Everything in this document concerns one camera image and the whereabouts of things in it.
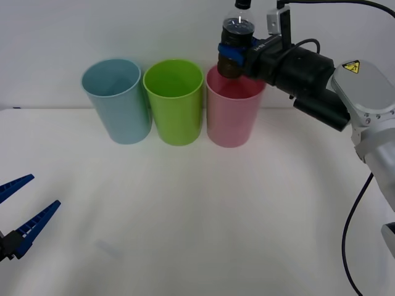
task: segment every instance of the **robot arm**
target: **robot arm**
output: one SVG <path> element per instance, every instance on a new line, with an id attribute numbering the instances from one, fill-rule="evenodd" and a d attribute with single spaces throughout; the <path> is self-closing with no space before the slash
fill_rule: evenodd
<path id="1" fill-rule="evenodd" d="M 284 5 L 289 2 L 342 1 L 278 1 L 277 9 L 267 14 L 268 39 L 253 38 L 251 46 L 237 47 L 223 34 L 218 71 L 227 78 L 243 74 L 264 80 L 289 94 L 295 108 L 338 131 L 351 122 L 357 155 L 371 169 L 395 211 L 395 87 L 364 60 L 335 68 L 333 60 L 319 54 L 315 39 L 292 45 L 290 8 Z M 395 16 L 387 7 L 384 10 Z M 309 42 L 316 43 L 317 52 L 301 47 Z"/>

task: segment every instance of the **green cup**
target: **green cup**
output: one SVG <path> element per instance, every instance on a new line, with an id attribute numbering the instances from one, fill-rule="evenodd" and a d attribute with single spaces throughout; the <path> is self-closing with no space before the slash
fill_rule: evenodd
<path id="1" fill-rule="evenodd" d="M 159 136 L 183 146 L 195 141 L 202 126 L 202 70 L 188 60 L 165 60 L 143 78 Z"/>

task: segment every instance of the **black cable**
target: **black cable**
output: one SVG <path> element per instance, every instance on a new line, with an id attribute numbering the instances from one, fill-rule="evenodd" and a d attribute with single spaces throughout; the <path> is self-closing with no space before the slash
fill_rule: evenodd
<path id="1" fill-rule="evenodd" d="M 278 67 L 280 66 L 281 62 L 286 58 L 286 56 L 292 52 L 293 50 L 297 49 L 298 47 L 301 47 L 304 44 L 307 43 L 314 43 L 317 46 L 317 54 L 319 54 L 321 52 L 321 45 L 320 42 L 317 39 L 305 39 L 299 43 L 296 43 L 293 47 L 291 47 L 290 49 L 288 49 L 287 51 L 285 51 L 281 56 L 279 56 L 279 58 L 276 60 L 276 64 L 273 67 L 273 71 L 275 71 L 276 69 L 278 69 Z"/>
<path id="2" fill-rule="evenodd" d="M 392 15 L 392 17 L 395 17 L 395 11 L 392 9 L 367 0 L 279 0 L 278 3 L 280 5 L 283 4 L 289 4 L 289 3 L 301 3 L 301 4 L 323 4 L 323 3 L 350 3 L 350 4 L 361 4 L 361 5 L 366 5 L 370 7 L 375 7 L 378 9 L 381 9 L 382 11 L 385 11 Z"/>
<path id="3" fill-rule="evenodd" d="M 359 204 L 360 200 L 362 199 L 362 197 L 364 196 L 366 189 L 369 187 L 369 184 L 372 181 L 372 179 L 373 179 L 373 173 L 371 173 L 368 180 L 366 180 L 366 183 L 363 186 L 363 188 L 361 189 L 361 191 L 357 197 L 357 200 L 355 201 L 354 205 L 351 208 L 351 212 L 347 217 L 346 225 L 344 225 L 343 236 L 341 238 L 341 258 L 343 259 L 344 270 L 346 271 L 347 278 L 348 278 L 352 288 L 355 290 L 355 292 L 358 294 L 358 296 L 363 296 L 363 295 L 358 290 L 357 286 L 355 285 L 354 281 L 352 280 L 350 271 L 348 269 L 347 258 L 346 258 L 346 237 L 347 237 L 348 227 L 350 226 L 351 218 L 354 215 L 354 213 L 358 207 L 358 204 Z"/>

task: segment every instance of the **bottle cap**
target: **bottle cap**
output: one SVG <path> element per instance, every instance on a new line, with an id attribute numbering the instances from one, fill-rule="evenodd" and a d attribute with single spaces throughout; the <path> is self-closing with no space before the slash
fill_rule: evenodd
<path id="1" fill-rule="evenodd" d="M 251 0 L 236 0 L 235 6 L 238 9 L 247 10 L 251 7 Z"/>

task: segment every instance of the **light blue cup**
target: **light blue cup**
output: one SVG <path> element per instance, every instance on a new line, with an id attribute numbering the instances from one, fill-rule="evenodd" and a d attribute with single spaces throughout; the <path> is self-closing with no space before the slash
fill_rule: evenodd
<path id="1" fill-rule="evenodd" d="M 141 69 L 124 59 L 104 60 L 93 65 L 82 76 L 82 87 L 111 139 L 119 144 L 134 144 L 150 132 Z"/>

